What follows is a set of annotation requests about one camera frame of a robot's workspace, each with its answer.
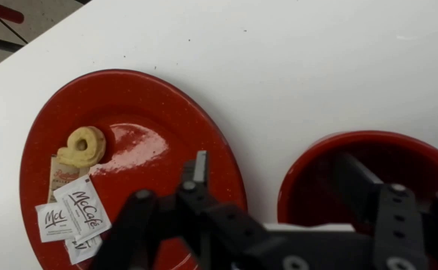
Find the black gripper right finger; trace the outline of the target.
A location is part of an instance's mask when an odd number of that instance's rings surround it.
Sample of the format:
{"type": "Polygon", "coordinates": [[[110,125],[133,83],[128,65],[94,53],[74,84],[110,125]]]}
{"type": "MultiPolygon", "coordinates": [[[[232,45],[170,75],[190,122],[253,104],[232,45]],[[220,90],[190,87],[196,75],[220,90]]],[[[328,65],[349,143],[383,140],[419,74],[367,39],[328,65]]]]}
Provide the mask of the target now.
{"type": "Polygon", "coordinates": [[[355,219],[373,230],[376,270],[425,270],[425,236],[416,195],[382,182],[349,153],[332,162],[332,186],[355,219]]]}

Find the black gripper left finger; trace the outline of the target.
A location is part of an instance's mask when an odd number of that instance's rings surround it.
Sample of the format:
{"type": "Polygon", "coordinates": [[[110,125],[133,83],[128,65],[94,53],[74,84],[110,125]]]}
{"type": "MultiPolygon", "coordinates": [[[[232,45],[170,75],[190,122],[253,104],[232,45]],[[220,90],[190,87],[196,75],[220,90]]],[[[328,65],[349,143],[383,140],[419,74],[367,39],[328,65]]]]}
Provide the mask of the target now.
{"type": "Polygon", "coordinates": [[[181,188],[196,191],[199,186],[206,188],[209,183],[209,153],[200,150],[194,161],[185,165],[181,188]]]}

